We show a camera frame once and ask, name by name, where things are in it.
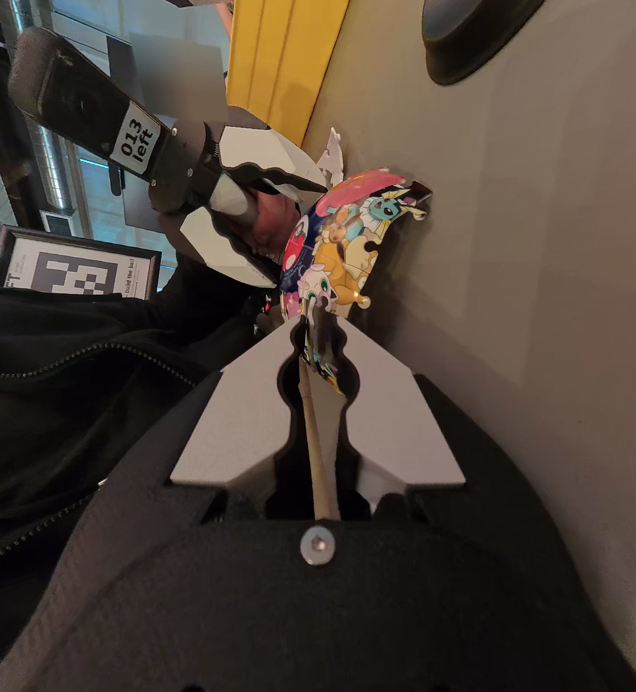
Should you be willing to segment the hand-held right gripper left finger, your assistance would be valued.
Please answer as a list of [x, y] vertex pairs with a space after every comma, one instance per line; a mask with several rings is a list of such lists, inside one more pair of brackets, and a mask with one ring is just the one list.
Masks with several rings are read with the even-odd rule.
[[292, 318], [223, 370], [170, 480], [250, 499], [276, 488], [274, 457], [289, 441], [292, 414], [280, 393], [281, 368], [294, 359]]

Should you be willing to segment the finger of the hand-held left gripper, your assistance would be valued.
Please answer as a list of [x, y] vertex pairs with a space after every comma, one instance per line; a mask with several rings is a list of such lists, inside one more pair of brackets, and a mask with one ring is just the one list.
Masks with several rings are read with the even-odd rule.
[[186, 216], [180, 230], [208, 268], [252, 287], [277, 287], [279, 274], [271, 261], [254, 254], [221, 213], [200, 207]]
[[324, 195], [325, 176], [293, 142], [272, 129], [226, 125], [218, 142], [222, 169], [236, 182], [259, 192]]

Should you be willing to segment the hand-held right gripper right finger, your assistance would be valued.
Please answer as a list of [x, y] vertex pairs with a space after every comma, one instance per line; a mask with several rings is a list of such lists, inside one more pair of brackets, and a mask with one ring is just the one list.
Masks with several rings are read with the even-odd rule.
[[357, 455], [355, 491], [376, 510], [384, 496], [459, 489], [466, 478], [413, 372], [339, 318], [339, 387], [346, 441]]

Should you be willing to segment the colourful cartoon puzzle ball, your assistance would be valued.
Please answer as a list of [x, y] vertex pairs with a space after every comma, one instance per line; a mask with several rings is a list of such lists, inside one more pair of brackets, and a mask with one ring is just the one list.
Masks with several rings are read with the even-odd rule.
[[408, 183], [388, 168], [360, 172], [322, 195], [289, 237], [281, 264], [281, 314], [285, 322], [296, 316], [307, 319], [303, 359], [338, 393], [337, 356], [330, 346], [319, 344], [313, 310], [347, 318], [352, 307], [370, 307], [364, 286], [387, 231], [408, 214], [424, 219], [431, 195], [423, 183]]

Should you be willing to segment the white puzzle piece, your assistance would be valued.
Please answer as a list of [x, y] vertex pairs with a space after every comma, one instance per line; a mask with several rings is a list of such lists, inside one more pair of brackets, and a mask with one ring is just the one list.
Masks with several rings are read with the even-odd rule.
[[341, 135], [334, 127], [330, 128], [330, 135], [325, 150], [316, 165], [321, 170], [328, 188], [336, 187], [344, 180], [344, 159], [341, 148]]

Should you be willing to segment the black round ball stand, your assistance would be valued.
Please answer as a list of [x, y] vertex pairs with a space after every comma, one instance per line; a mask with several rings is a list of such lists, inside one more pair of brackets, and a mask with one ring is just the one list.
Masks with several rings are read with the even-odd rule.
[[544, 1], [426, 1], [421, 29], [430, 79], [451, 86], [493, 59]]

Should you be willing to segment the person's left hand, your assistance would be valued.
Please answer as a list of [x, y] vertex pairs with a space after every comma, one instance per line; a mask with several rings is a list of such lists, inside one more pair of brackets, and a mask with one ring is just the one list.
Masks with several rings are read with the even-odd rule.
[[251, 189], [258, 216], [251, 226], [241, 226], [244, 241], [257, 255], [277, 258], [283, 254], [289, 237], [301, 218], [296, 202], [281, 193], [266, 194]]

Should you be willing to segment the yellow panel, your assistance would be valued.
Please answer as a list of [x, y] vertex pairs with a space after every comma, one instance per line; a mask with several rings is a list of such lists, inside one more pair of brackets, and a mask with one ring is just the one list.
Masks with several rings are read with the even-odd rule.
[[303, 144], [348, 1], [235, 1], [227, 105]]

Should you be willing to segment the black framed marker sign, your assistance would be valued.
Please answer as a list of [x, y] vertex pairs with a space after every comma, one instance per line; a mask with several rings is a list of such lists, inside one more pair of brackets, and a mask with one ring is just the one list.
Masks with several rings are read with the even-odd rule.
[[159, 283], [161, 252], [3, 226], [0, 288], [147, 300]]

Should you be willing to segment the person's black zip jacket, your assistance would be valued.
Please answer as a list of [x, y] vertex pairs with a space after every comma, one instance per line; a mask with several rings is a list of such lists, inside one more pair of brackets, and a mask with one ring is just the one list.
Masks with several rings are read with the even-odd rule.
[[86, 502], [157, 420], [257, 343], [276, 291], [177, 260], [150, 300], [0, 288], [0, 559]]

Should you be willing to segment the silver ventilation duct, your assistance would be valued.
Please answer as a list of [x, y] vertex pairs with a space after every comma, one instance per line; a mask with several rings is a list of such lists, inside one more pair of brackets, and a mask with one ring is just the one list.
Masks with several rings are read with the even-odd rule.
[[76, 204], [63, 139], [32, 119], [27, 120], [27, 129], [49, 207], [64, 215], [73, 215]]

